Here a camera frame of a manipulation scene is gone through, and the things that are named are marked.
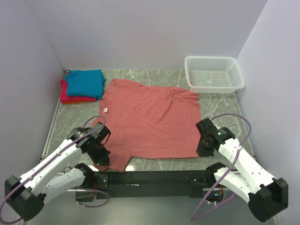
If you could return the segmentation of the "salmon pink t shirt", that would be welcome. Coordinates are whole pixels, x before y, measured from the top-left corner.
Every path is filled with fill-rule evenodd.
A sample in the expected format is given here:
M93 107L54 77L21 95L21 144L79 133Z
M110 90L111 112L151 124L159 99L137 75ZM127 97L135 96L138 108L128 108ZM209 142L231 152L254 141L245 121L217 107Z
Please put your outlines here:
M96 119L111 131L104 141L110 152L108 169L123 172L133 157L197 157L198 100L198 94L184 88L112 79L99 102Z

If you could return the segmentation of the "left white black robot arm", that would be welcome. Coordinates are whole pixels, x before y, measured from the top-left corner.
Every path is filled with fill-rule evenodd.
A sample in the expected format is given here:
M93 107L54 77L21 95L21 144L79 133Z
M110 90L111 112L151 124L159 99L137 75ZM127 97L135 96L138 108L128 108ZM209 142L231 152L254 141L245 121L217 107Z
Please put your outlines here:
M85 164L78 164L63 175L58 173L81 155L81 148L72 140L62 144L45 160L20 177L5 181L5 200L23 221L33 219L52 199L69 189L95 191L96 173Z

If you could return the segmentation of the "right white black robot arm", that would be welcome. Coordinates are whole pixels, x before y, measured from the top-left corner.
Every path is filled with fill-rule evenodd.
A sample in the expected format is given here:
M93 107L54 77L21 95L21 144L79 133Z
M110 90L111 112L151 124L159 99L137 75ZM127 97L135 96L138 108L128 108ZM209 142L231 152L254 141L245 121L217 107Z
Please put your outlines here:
M275 178L260 166L242 147L227 128L198 126L200 141L197 153L213 156L218 151L239 172L235 174L226 165L215 163L206 169L206 183L219 184L232 190L247 204L256 219L266 222L288 207L289 187L283 178Z

